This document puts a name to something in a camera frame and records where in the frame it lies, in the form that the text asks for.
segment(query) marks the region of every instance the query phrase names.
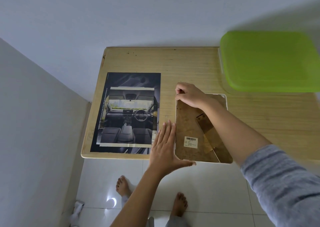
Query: white tile floor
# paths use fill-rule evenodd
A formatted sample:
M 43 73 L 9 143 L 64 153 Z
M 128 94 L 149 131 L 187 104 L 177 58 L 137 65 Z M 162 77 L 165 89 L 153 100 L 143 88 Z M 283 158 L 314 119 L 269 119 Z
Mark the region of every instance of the white tile floor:
M 117 179 L 125 175 L 134 189 L 148 163 L 85 159 L 77 194 L 77 199 L 85 202 L 79 227 L 109 226 L 121 209 L 121 197 L 115 191 Z M 163 178 L 150 212 L 155 227 L 166 225 L 178 191 L 187 197 L 184 217 L 191 226 L 274 226 L 236 164 L 197 162 L 197 166 L 179 169 Z

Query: table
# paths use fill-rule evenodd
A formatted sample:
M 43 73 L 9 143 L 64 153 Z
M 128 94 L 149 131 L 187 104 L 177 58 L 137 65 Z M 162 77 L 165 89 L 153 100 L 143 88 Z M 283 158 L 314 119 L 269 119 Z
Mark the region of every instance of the table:
M 106 48 L 82 145 L 84 158 L 149 158 L 139 154 L 90 152 L 107 72 L 161 73 L 159 125 L 175 120 L 176 83 L 193 83 L 205 93 L 226 94 L 231 113 L 293 158 L 320 160 L 320 109 L 315 94 L 231 95 L 222 88 L 216 47 Z

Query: green plastic container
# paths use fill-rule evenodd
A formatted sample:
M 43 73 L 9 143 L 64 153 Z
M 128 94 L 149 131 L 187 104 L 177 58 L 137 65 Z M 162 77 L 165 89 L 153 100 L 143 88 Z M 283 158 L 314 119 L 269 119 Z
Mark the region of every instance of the green plastic container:
M 320 91 L 320 57 L 304 33 L 227 32 L 219 54 L 230 93 Z

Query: steering wheel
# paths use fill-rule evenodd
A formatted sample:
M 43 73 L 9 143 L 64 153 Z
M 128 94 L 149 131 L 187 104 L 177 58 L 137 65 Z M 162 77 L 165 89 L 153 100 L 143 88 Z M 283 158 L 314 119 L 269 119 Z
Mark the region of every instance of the steering wheel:
M 136 112 L 134 113 L 134 118 L 137 119 L 139 122 L 144 122 L 148 118 L 148 112 L 142 109 L 136 110 Z

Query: gray pants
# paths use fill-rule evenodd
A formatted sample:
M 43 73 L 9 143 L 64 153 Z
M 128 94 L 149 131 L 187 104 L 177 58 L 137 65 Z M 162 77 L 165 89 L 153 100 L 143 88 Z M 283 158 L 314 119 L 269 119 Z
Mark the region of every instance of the gray pants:
M 125 203 L 128 201 L 129 197 L 123 196 L 121 198 L 121 207 L 125 205 Z M 146 227 L 154 227 L 154 218 L 150 217 L 147 221 Z M 166 227 L 190 227 L 190 225 L 187 223 L 187 221 L 178 216 L 170 216 Z

